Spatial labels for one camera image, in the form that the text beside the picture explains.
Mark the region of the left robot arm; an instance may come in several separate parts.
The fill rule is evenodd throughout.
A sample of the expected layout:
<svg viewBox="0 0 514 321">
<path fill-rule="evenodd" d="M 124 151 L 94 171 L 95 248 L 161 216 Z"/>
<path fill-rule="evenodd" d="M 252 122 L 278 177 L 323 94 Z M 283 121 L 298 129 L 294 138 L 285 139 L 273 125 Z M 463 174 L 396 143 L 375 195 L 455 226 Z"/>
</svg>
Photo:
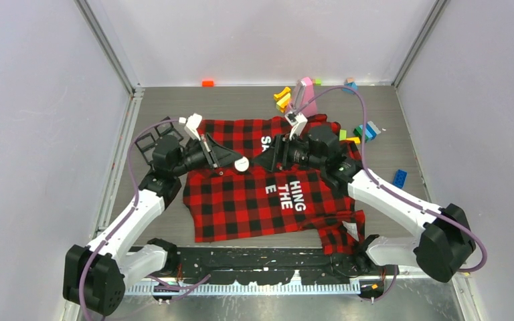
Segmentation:
<svg viewBox="0 0 514 321">
<path fill-rule="evenodd" d="M 244 172 L 249 167 L 242 154 L 218 144 L 208 134 L 197 134 L 185 146 L 173 134 L 160 136 L 148 145 L 150 169 L 135 188 L 126 209 L 87 245 L 73 245 L 64 263 L 63 297 L 78 304 L 84 317 L 91 312 L 103 317 L 119 306 L 124 292 L 148 275 L 172 276 L 179 266 L 175 246 L 154 240 L 138 252 L 128 252 L 138 236 L 160 216 L 181 188 L 181 176 L 199 169 L 232 165 Z"/>
</svg>

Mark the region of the red black plaid shirt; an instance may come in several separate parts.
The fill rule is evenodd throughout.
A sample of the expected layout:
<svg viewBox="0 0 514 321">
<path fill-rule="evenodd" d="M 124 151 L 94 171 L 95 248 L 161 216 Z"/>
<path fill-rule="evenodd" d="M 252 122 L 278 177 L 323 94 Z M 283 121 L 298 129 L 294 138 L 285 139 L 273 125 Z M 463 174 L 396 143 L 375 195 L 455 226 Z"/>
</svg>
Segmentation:
<svg viewBox="0 0 514 321">
<path fill-rule="evenodd" d="M 199 133 L 250 161 L 278 134 L 290 132 L 281 116 L 268 120 L 202 120 Z M 332 191 L 318 170 L 295 165 L 268 172 L 251 164 L 187 174 L 183 204 L 194 224 L 194 240 L 209 243 L 315 229 L 324 254 L 352 254 L 365 240 L 365 213 L 355 200 Z"/>
</svg>

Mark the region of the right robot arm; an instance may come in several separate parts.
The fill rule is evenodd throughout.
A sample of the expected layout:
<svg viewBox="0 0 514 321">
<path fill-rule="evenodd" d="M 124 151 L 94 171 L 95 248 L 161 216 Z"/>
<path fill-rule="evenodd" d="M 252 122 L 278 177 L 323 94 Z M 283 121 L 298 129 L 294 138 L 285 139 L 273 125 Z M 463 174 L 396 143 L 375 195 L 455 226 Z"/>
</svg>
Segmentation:
<svg viewBox="0 0 514 321">
<path fill-rule="evenodd" d="M 302 138 L 278 135 L 254 162 L 270 172 L 295 165 L 318 170 L 332 191 L 368 204 L 410 232 L 410 237 L 396 239 L 369 236 L 355 256 L 363 274 L 385 265 L 406 265 L 447 283 L 464 271 L 479 246 L 461 207 L 429 203 L 383 180 L 354 159 L 328 126 L 314 127 Z"/>
</svg>

